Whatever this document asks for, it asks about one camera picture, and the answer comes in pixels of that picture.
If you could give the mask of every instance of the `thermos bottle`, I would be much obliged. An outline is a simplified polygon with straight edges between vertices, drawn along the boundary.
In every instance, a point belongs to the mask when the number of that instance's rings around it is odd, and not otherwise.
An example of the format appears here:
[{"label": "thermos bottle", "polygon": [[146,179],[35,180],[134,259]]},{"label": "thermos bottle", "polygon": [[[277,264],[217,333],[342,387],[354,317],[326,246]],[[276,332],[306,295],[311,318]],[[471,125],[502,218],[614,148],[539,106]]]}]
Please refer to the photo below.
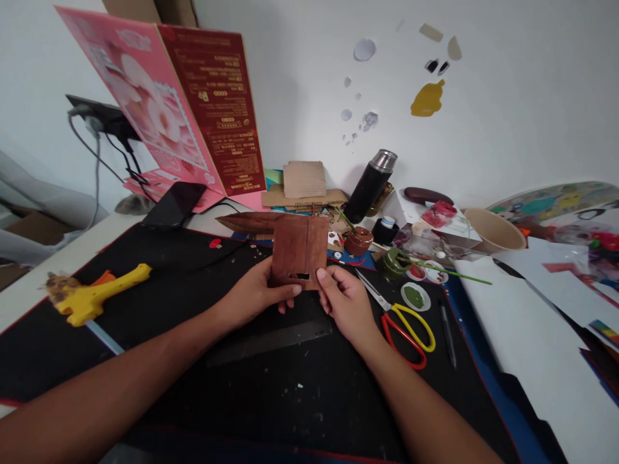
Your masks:
[{"label": "thermos bottle", "polygon": [[380,191],[393,173],[398,155],[389,150],[379,150],[363,171],[355,191],[344,208],[344,214],[353,224],[358,224],[376,201]]}]

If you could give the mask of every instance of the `smartphone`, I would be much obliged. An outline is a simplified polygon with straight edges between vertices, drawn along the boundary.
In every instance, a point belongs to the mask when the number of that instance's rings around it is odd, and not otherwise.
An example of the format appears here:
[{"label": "smartphone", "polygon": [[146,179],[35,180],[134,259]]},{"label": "smartphone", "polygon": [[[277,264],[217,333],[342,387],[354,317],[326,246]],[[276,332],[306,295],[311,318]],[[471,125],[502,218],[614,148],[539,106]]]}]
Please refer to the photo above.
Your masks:
[{"label": "smartphone", "polygon": [[176,182],[150,210],[141,224],[150,229],[178,229],[205,190],[206,186],[202,184]]}]

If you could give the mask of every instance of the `pink packaging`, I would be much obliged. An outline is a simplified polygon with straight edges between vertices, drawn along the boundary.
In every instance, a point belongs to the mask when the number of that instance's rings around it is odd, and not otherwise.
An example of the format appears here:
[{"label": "pink packaging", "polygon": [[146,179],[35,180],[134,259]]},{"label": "pink packaging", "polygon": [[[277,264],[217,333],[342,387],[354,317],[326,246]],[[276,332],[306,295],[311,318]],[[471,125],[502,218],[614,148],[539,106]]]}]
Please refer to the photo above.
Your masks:
[{"label": "pink packaging", "polygon": [[240,34],[56,10],[157,162],[143,173],[155,199],[183,180],[207,186],[196,213],[232,196],[268,210]]}]

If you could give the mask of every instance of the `green stick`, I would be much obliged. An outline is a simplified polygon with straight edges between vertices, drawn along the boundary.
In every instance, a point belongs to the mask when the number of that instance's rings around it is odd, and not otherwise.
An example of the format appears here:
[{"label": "green stick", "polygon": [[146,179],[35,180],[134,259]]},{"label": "green stick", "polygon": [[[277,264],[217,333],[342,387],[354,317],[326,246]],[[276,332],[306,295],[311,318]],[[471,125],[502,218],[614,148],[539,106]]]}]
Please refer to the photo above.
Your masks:
[{"label": "green stick", "polygon": [[335,211],[337,211],[338,213],[340,213],[340,216],[344,218],[344,220],[346,221],[346,224],[348,224],[348,227],[350,227],[350,230],[351,230],[352,232],[354,232],[356,227],[355,227],[355,225],[354,225],[352,222],[350,222],[350,219],[346,217],[346,215],[344,214],[344,212],[343,212],[343,211],[340,211],[340,209],[339,209],[339,208],[335,208]]},{"label": "green stick", "polygon": [[469,280],[474,280],[476,282],[481,282],[482,284],[492,285],[492,282],[488,282],[487,280],[481,280],[481,279],[477,279],[475,277],[466,276],[464,274],[458,274],[458,273],[453,272],[453,271],[448,271],[447,269],[441,269],[440,267],[430,266],[429,264],[424,264],[424,263],[420,263],[420,262],[413,262],[413,264],[416,265],[416,266],[427,267],[428,269],[434,269],[435,271],[444,272],[444,273],[455,275],[455,276],[458,276],[458,277],[467,278]]}]

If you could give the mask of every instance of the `hand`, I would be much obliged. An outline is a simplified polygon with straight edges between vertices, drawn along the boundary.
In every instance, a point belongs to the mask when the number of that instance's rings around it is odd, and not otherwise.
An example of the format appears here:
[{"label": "hand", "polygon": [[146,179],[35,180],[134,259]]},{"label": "hand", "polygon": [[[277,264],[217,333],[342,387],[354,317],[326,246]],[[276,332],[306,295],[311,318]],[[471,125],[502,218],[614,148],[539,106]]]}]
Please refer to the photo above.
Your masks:
[{"label": "hand", "polygon": [[301,286],[269,288],[272,262],[273,257],[270,256],[253,266],[220,301],[224,314],[232,316],[234,327],[245,325],[275,303],[282,314],[286,311],[286,305],[294,307],[294,297],[301,293]]},{"label": "hand", "polygon": [[322,287],[320,304],[355,348],[359,343],[377,340],[377,336],[382,339],[374,322],[368,292],[358,278],[338,266],[318,269],[316,275]]}]

